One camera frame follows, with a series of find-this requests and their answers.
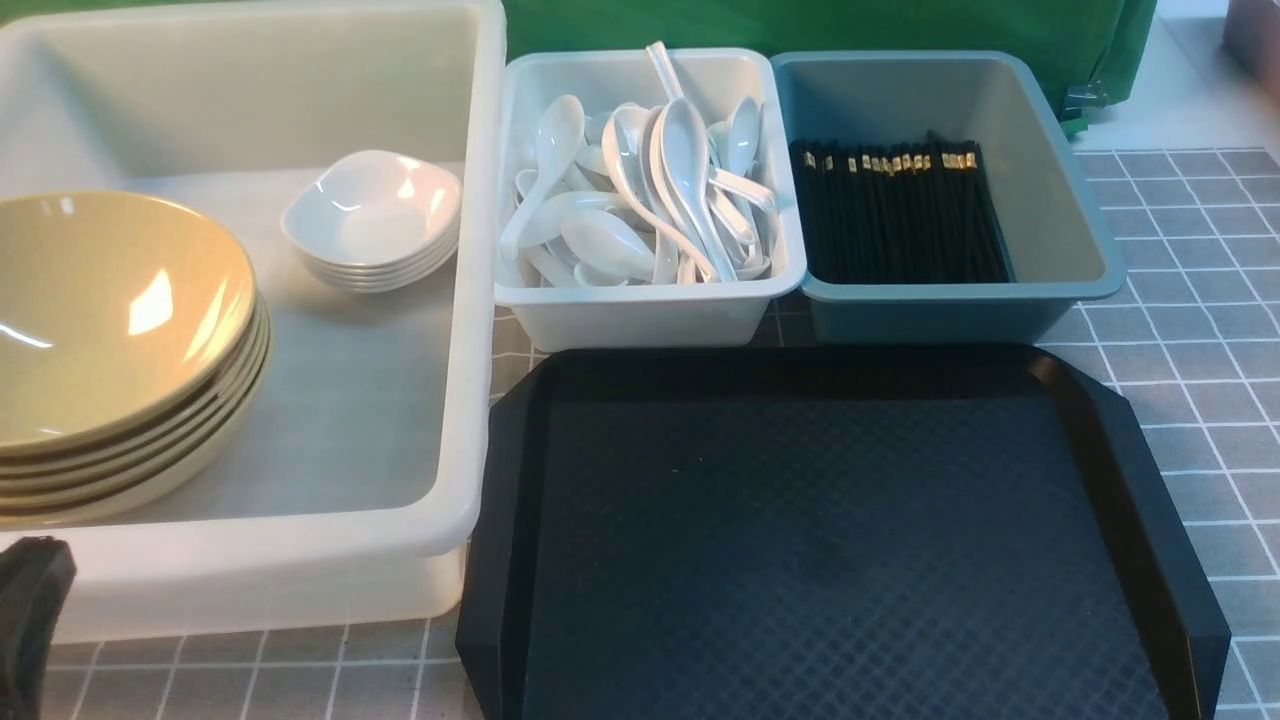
chopstick bundle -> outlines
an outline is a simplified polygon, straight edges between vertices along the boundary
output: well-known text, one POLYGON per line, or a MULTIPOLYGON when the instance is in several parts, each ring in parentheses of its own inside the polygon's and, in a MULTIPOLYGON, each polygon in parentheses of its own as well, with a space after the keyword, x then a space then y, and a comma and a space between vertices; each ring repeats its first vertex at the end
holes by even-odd
POLYGON ((791 143, 809 268, 842 284, 1011 282, 977 142, 791 143))

white bowl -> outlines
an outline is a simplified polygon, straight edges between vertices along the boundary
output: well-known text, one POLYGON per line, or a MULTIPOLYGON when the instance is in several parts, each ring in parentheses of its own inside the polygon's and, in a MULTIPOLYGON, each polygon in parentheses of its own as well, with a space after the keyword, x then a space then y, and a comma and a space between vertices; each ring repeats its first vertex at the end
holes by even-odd
POLYGON ((448 234, 462 208, 453 173, 394 152, 338 160, 293 201, 280 224, 305 254, 338 268, 390 268, 448 234))

blue plastic bin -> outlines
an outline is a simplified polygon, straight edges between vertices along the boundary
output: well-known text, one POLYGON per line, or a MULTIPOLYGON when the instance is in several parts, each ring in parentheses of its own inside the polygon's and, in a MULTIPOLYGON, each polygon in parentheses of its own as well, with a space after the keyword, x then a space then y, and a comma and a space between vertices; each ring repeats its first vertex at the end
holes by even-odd
POLYGON ((829 343, 1036 342, 1125 264, 1030 69, 1001 53, 787 53, 773 58, 787 140, 977 140, 1018 282, 832 284, 806 274, 829 343))

white plastic tub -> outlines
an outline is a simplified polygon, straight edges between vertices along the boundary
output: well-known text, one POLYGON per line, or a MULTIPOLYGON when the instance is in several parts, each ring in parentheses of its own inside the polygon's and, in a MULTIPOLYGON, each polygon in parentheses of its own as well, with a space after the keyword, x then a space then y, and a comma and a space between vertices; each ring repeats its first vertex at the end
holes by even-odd
POLYGON ((128 188, 205 211, 248 250, 276 333, 246 429, 188 486, 100 525, 0 534, 70 542, 59 642, 457 601, 486 445, 504 24, 497 0, 339 0, 0 28, 0 196, 128 188), (465 196, 456 265, 360 297, 311 278, 279 217, 369 147, 456 170, 465 196))
MULTIPOLYGON (((762 104, 763 127, 754 179, 773 188, 781 213, 759 223, 773 264, 763 279, 698 286, 539 288, 532 269, 513 269, 494 254, 494 301, 511 307, 530 340, 553 352, 576 347, 730 346, 750 342, 774 297, 804 279, 804 242, 786 131, 773 68, 756 53, 736 49, 676 50, 671 54, 685 94, 708 122, 724 119, 741 97, 762 104)), ((543 110, 561 95, 576 95, 588 115, 634 101, 666 102, 644 50, 526 55, 507 67, 502 102, 500 224, 516 209, 515 177, 535 167, 534 136, 543 110)), ((763 215, 756 213, 756 219, 763 215)), ((493 236, 497 243, 497 233, 493 236)))

stack of bowls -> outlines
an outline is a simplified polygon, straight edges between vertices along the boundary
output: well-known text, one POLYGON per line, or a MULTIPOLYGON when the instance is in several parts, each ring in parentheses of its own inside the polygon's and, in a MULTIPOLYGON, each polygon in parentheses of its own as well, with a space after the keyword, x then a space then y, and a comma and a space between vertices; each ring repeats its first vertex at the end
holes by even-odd
POLYGON ((187 482, 243 425, 271 320, 221 225, 125 192, 0 201, 0 525, 187 482))
POLYGON ((462 183, 383 150, 348 155, 285 210, 284 234, 307 270, 338 290, 387 292, 417 282, 458 249, 462 183))

